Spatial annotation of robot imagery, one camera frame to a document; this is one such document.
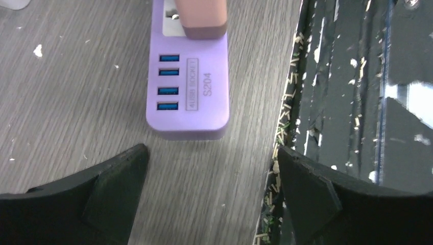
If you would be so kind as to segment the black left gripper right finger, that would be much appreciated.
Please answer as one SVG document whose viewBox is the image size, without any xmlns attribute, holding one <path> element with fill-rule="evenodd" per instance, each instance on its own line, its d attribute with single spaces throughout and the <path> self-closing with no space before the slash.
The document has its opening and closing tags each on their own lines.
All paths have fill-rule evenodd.
<svg viewBox="0 0 433 245">
<path fill-rule="evenodd" d="M 368 183 L 287 147 L 278 163 L 296 244 L 432 244 L 432 193 Z"/>
</svg>

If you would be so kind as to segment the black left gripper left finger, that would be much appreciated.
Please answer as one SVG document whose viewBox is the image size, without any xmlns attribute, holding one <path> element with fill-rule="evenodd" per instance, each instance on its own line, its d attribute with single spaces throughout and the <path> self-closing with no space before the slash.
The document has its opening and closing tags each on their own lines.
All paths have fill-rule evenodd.
<svg viewBox="0 0 433 245">
<path fill-rule="evenodd" d="M 149 162 L 140 143 L 104 162 L 1 195 L 1 244 L 127 244 Z"/>
</svg>

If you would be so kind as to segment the purple power strip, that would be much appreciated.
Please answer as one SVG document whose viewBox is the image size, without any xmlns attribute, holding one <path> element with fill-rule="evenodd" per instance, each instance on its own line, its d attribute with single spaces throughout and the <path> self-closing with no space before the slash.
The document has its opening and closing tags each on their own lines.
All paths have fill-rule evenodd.
<svg viewBox="0 0 433 245">
<path fill-rule="evenodd" d="M 174 1 L 153 1 L 148 125 L 170 140 L 220 139 L 229 121 L 228 39 L 185 36 Z"/>
</svg>

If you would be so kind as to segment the pink plug adapter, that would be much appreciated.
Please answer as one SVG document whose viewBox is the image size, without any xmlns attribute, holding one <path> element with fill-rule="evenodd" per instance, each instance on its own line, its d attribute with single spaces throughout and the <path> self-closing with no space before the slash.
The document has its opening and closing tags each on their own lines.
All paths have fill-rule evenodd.
<svg viewBox="0 0 433 245">
<path fill-rule="evenodd" d="M 226 0 L 175 0 L 175 5 L 187 38 L 210 40 L 226 34 Z"/>
</svg>

